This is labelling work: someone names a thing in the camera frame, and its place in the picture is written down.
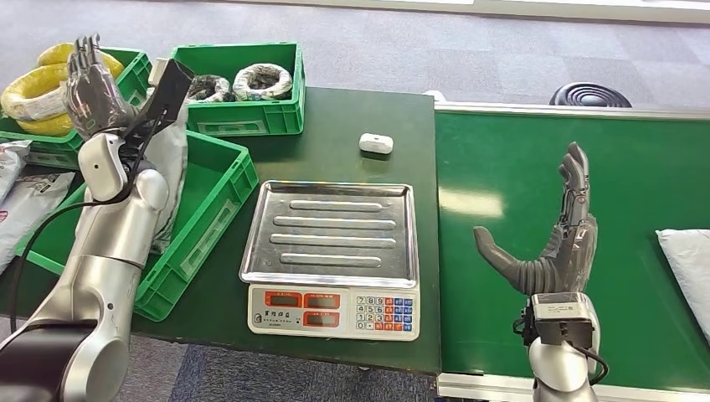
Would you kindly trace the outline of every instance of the gray carpet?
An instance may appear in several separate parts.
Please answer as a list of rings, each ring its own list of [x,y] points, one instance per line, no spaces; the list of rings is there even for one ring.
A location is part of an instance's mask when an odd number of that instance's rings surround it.
[[[238,3],[5,0],[0,87],[77,34],[165,57],[180,44],[295,40],[308,85],[546,104],[574,80],[642,108],[710,108],[710,28]],[[7,336],[0,323],[0,338]],[[125,401],[424,401],[433,380],[134,338]]]

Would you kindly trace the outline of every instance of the green table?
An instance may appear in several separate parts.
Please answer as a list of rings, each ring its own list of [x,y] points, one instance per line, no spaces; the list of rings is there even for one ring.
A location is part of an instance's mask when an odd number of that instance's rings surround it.
[[[611,367],[603,384],[710,389],[710,347],[654,232],[710,227],[704,118],[438,104],[442,371],[530,377],[511,330],[525,297],[478,255],[471,228],[537,258],[559,213],[557,166],[577,141],[599,224],[587,291]]]
[[[363,157],[364,132],[391,136],[387,158]],[[247,146],[260,181],[407,183],[414,187],[421,280],[421,331],[413,342],[255,335],[246,325],[247,285],[239,280],[256,192],[224,233],[171,315],[150,322],[134,315],[133,331],[180,343],[277,353],[300,358],[383,366],[420,373],[440,371],[439,242],[437,240],[434,102],[420,95],[309,88],[306,129],[300,136],[250,137]],[[28,315],[56,280],[28,264],[20,287],[19,312]],[[7,295],[12,271],[0,276]],[[0,299],[0,312],[7,298]]]

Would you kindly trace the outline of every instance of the electronic scale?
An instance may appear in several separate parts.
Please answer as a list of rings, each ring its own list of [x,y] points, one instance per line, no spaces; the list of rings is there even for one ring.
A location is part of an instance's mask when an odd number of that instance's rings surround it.
[[[254,333],[419,336],[414,195],[404,184],[262,184],[239,278]]]

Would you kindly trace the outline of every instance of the keypad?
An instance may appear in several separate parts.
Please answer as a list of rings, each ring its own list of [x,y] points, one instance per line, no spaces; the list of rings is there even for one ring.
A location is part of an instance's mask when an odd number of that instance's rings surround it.
[[[414,299],[357,296],[356,328],[369,331],[413,331]]]

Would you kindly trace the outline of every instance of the red digital display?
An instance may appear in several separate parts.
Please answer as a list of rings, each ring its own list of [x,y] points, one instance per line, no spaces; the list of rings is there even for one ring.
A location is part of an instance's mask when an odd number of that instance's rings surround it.
[[[266,306],[269,307],[301,307],[301,293],[294,291],[267,291]]]
[[[306,327],[337,327],[340,314],[337,312],[304,312],[303,325]]]
[[[335,310],[340,307],[340,295],[328,295],[325,293],[306,293],[305,308],[326,308]]]

